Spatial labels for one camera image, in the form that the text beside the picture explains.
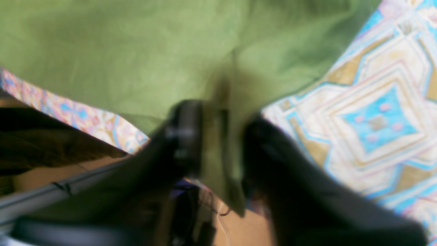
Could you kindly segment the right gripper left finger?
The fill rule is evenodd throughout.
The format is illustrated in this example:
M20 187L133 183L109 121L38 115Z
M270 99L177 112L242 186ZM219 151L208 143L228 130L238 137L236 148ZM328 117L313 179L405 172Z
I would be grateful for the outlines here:
M151 246L166 199L201 171L202 102L184 100L137 154L69 198L20 216L12 246Z

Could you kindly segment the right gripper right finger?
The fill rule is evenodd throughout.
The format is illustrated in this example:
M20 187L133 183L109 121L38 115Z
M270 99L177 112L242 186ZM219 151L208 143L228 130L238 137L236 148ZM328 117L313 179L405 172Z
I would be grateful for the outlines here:
M340 185L257 115L244 132L245 180L266 196L277 246L425 246L420 223Z

